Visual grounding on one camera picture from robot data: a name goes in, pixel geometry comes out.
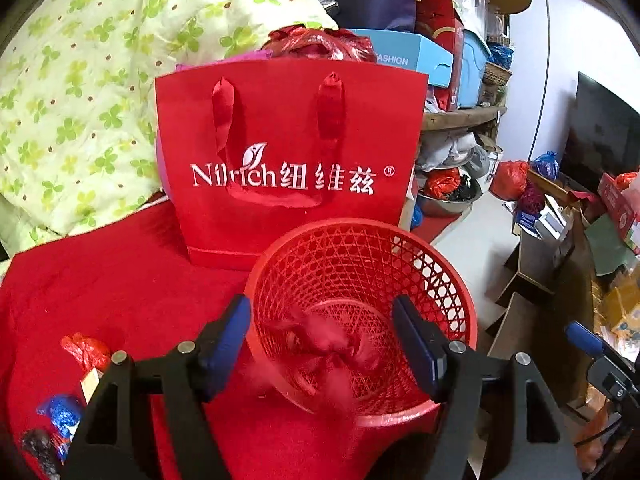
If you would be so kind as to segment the black television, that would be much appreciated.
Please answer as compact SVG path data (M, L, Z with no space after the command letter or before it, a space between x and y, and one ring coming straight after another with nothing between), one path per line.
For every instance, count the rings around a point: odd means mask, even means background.
M560 173L595 193L602 174L617 177L638 169L639 113L611 90L579 73Z

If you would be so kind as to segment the green clover quilt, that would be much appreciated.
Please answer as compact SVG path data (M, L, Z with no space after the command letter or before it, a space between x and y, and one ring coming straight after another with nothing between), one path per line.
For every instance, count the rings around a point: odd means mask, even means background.
M1 58L1 245L124 218L160 189L154 81L260 48L319 0L44 0Z

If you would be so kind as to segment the red gift box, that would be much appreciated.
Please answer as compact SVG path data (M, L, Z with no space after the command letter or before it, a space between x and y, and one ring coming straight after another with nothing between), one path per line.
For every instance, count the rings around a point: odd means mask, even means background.
M416 31L452 54L449 84L434 90L439 108L452 112L458 108L464 46L463 25L454 10L454 0L416 0Z

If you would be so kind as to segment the red blanket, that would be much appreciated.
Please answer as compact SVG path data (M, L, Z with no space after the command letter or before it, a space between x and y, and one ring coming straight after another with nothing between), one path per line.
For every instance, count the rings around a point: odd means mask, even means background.
M1 474L33 477L26 430L37 406L80 389L65 336L83 334L135 360L162 356L219 318L243 272L190 263L171 204L16 255L1 284ZM235 479L361 479L386 448L430 431L436 417L386 428L324 422L262 384L242 352L227 388L206 405Z

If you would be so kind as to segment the light blue shoe box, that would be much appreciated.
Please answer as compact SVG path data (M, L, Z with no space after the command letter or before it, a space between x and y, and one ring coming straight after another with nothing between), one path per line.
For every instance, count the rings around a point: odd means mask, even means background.
M427 74L436 88L448 88L454 56L431 39L414 32L353 28L352 32L371 40L378 64Z

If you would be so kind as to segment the metal basin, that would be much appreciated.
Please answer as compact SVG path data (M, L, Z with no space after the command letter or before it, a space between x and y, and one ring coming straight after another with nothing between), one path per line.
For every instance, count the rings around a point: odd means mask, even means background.
M419 193L416 206L425 217L454 217L467 211L482 196L482 188L477 180L466 176L461 178L461 185L451 197L434 198Z

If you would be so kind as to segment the red plastic bag on floor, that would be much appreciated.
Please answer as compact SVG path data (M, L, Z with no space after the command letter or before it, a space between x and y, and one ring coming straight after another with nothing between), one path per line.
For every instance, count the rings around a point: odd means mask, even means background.
M514 202L525 192L528 176L528 163L524 160L499 162L491 181L489 191L500 200Z

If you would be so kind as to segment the red plastic mesh basket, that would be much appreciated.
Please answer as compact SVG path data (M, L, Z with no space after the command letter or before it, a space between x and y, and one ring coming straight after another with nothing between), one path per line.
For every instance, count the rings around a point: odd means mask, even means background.
M416 385L395 335L397 296L408 296L447 338L477 344L473 300L458 272L420 237L381 222L328 220L285 234L257 260L245 293L252 306L246 341L258 370L304 411L316 408L332 360L304 344L291 321L328 320L374 356L374 367L345 363L363 427L401 425L437 408Z

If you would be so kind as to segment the blue plastic storage bin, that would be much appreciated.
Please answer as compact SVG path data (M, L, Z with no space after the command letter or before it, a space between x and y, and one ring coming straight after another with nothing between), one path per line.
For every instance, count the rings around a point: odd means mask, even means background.
M473 108L480 99L490 50L486 42L469 29L463 31L463 51L458 91L458 107Z

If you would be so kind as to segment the wooden shelf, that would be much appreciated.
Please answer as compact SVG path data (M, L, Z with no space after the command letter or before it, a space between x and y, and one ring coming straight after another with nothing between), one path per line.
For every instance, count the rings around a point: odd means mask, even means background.
M423 114L422 132L469 129L499 120L508 109L505 106L459 108L448 113Z

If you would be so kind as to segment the red plastic trash bag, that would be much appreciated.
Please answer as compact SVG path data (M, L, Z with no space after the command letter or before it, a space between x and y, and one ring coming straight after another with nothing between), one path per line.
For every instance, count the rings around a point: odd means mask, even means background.
M96 338L86 337L80 333L64 336L61 347L69 353L85 373L92 370L104 373L111 363L112 352L107 345Z

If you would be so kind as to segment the crumpled red foil bag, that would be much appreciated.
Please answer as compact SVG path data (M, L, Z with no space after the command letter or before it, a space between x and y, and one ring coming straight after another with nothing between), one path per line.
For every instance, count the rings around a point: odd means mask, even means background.
M273 30L262 50L273 58L322 58L378 62L372 41L347 29L308 28L295 24Z

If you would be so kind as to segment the red wrapper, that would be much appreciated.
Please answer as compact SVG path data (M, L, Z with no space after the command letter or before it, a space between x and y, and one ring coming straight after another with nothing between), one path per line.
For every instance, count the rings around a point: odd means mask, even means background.
M382 358L368 335L354 334L318 313L294 310L268 328L285 338L288 350L278 359L278 369L299 382L314 376L317 381L314 408L319 412L354 414L356 394L352 376L377 370Z

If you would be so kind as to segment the blue plastic trash bag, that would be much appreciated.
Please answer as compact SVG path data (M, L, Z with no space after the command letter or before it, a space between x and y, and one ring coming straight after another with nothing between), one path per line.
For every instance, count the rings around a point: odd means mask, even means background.
M66 460L70 444L84 414L84 404L72 394L60 393L40 403L36 413L46 416L55 429L53 442L58 457Z

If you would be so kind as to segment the red Nilrich paper bag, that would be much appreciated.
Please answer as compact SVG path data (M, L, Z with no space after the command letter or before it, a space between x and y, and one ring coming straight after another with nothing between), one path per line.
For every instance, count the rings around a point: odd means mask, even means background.
M397 224L426 90L412 70L311 58L158 77L158 142L191 261L247 270L309 222Z

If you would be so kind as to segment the black plastic trash bag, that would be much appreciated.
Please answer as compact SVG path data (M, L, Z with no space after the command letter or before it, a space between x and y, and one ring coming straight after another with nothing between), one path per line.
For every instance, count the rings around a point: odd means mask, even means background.
M21 447L37 461L48 479L61 479L62 463L47 430L34 428L25 431L21 436Z

